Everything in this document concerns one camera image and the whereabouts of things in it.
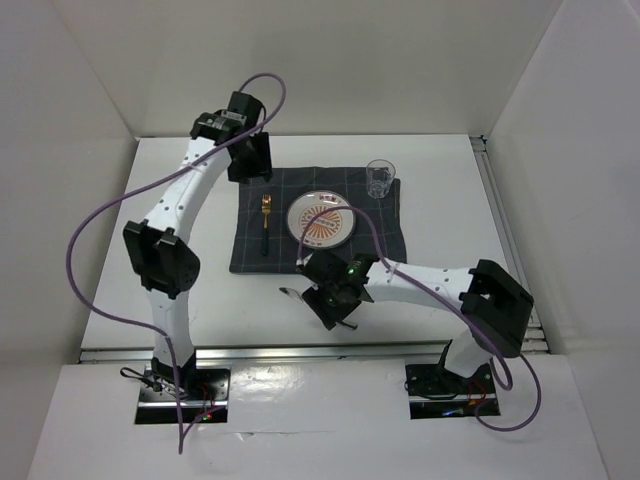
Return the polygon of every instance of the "white plate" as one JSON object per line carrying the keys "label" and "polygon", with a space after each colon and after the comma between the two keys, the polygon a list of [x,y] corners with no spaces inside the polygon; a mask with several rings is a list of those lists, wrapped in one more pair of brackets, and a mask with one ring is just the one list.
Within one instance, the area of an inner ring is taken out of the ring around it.
{"label": "white plate", "polygon": [[[298,197],[287,212],[289,233],[300,241],[304,228],[314,215],[327,208],[340,205],[351,206],[343,197],[327,190],[309,192]],[[356,226],[355,213],[351,210],[338,210],[324,215],[314,222],[304,238],[305,246],[314,249],[337,247],[346,242]]]}

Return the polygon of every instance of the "table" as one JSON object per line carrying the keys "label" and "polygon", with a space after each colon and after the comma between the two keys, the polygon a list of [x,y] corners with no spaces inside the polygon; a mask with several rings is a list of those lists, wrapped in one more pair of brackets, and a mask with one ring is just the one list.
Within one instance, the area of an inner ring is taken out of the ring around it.
{"label": "table", "polygon": [[[127,191],[174,171],[187,138],[143,138]],[[390,160],[402,180],[400,219],[410,263],[433,267],[475,266],[495,260],[506,268],[487,196],[466,135],[281,136],[271,138],[273,165],[365,166]],[[122,240],[128,220],[141,221],[161,188],[123,203],[104,263],[95,303],[117,315],[151,322],[150,307]],[[464,325],[444,311],[387,302],[363,304],[350,317],[356,331],[327,331],[305,305],[278,292],[304,290],[296,275],[234,275],[229,260],[236,230],[238,186],[220,178],[205,201],[189,246],[200,257],[200,277],[190,296],[190,324],[198,347],[337,345],[443,341]],[[153,334],[94,313],[83,349],[153,346]]]}
{"label": "table", "polygon": [[[120,365],[65,366],[29,480],[606,480],[566,357],[529,358],[542,409],[507,434],[473,418],[410,420],[401,359],[236,365],[229,423],[194,428],[182,457],[175,425],[134,425],[139,385]],[[502,416],[487,419],[502,426],[535,402],[526,367],[509,363],[514,389],[498,393]]]}

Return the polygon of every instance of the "placemat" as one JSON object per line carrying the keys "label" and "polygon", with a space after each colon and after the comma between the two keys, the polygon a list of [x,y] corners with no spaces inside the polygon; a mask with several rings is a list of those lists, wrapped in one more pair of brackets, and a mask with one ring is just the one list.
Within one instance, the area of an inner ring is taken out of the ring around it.
{"label": "placemat", "polygon": [[[289,206],[302,194],[329,190],[342,195],[354,207],[364,210],[378,231],[385,256],[399,262],[407,261],[407,249],[400,229],[400,180],[394,179],[383,199],[371,198],[366,190],[364,167],[302,167],[274,168],[271,182],[251,179],[240,185],[238,227],[233,244],[232,273],[297,273],[296,242],[287,228]],[[269,255],[261,253],[262,195],[273,199],[269,215]],[[356,253],[373,253],[373,237],[366,221],[356,215],[356,227],[348,241],[331,252],[348,262]],[[303,256],[311,253],[303,249]]]}

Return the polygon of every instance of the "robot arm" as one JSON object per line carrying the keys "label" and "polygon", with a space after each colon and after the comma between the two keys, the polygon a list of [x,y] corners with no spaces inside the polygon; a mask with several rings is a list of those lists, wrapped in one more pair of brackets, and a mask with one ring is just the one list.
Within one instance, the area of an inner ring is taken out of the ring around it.
{"label": "robot arm", "polygon": [[[316,251],[300,267],[315,285],[302,299],[327,329],[345,321],[364,302],[408,302],[444,309],[435,298],[395,275],[398,268],[459,308],[506,358],[520,353],[533,298],[497,263],[480,260],[477,267],[437,269],[406,265],[392,260],[387,269],[378,257],[356,255],[346,263],[335,255]],[[442,354],[440,365],[448,374],[469,378],[493,353],[474,338],[470,330],[453,340]]]}
{"label": "robot arm", "polygon": [[[179,386],[183,388],[188,389],[195,372],[188,300],[189,290],[200,272],[200,261],[187,246],[191,229],[209,191],[225,171],[234,182],[258,176],[271,178],[268,134],[254,134],[197,166],[192,163],[216,145],[255,127],[263,108],[254,97],[234,92],[227,109],[200,115],[180,165],[180,170],[190,170],[169,185],[142,222],[130,221],[123,231],[133,270],[147,290],[153,323],[168,334],[174,346],[183,383]],[[155,336],[152,371],[173,381],[166,341],[158,334]]]}

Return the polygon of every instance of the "gold fork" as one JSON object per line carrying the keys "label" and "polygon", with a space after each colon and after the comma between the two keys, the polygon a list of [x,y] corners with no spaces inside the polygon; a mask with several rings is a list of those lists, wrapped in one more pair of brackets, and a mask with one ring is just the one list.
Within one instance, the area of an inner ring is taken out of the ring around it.
{"label": "gold fork", "polygon": [[262,196],[262,213],[264,214],[264,227],[262,229],[262,255],[269,255],[269,214],[271,213],[271,195]]}

